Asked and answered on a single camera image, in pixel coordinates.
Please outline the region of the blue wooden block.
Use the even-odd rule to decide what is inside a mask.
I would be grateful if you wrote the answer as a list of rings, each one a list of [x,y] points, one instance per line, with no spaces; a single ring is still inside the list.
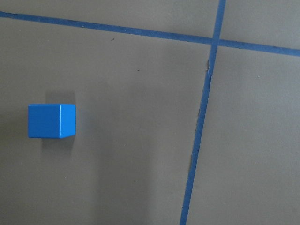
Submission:
[[[62,139],[76,134],[76,106],[28,105],[28,137]]]

